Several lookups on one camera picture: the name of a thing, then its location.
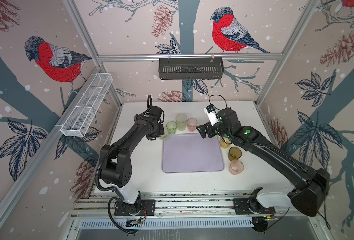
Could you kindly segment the bright green faceted glass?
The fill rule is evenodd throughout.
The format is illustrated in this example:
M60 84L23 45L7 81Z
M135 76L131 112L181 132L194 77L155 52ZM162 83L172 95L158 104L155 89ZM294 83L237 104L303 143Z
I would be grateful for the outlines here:
M167 127L167 130L168 130L168 133L170 135L174 135L176 133L176 131L177 131L177 127L178 126L177 126L176 122L170 121L170 122L167 123L166 127Z

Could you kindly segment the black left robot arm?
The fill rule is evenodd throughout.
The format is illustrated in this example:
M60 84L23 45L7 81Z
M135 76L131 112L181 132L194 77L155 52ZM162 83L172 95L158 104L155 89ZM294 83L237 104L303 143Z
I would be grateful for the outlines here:
M141 194L131 182L131 154L144 137L155 141L165 133L164 118L165 113L160 107L149 104L147 110L135 115L134 125L125 135L101 149L95 184L102 192L115 192L119 196L118 206L127 215L140 213L142 207Z

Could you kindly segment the pale green dimpled short glass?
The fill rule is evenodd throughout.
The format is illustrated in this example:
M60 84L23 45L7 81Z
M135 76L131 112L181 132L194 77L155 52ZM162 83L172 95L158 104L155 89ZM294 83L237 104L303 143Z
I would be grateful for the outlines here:
M165 141L169 138L169 131L167 129L164 129L164 133L160 135L159 139L161 141Z

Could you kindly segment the pink glass near right arm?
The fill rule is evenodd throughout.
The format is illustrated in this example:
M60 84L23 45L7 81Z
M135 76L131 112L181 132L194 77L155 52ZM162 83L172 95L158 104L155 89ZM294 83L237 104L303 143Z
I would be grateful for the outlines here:
M244 165L239 160L232 160L229 167L229 172L232 175L238 175L244 170Z

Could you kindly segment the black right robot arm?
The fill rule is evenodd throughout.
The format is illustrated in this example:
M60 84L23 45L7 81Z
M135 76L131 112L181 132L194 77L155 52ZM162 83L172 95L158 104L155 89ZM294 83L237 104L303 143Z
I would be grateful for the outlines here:
M329 191L330 174L324 169L315 170L300 163L273 145L251 126L242 126L231 108L218 110L214 105L205 107L209 122L196 127L201 137L215 135L227 138L231 144L259 157L281 173L291 187L283 190L257 188L249 197L252 212L261 208L295 208L308 217L317 216Z

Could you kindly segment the pink glass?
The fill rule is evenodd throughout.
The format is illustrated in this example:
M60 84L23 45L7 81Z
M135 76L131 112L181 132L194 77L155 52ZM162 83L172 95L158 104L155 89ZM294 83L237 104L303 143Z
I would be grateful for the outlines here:
M187 127L189 132L194 132L196 130L196 126L198 121L194 118L190 118L187 120Z

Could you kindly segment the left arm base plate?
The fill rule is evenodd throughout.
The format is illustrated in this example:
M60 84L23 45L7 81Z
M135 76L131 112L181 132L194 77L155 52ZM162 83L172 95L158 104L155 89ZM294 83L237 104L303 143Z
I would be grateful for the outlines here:
M155 200L136 201L130 205L120 201L115 207L115 217L137 217L137 216L153 216L155 214Z

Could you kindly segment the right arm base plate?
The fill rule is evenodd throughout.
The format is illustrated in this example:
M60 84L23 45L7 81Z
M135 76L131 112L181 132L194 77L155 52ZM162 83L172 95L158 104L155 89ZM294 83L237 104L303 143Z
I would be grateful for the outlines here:
M275 215L276 211L273 207L265 208L255 199L239 198L233 199L233 210L236 215Z

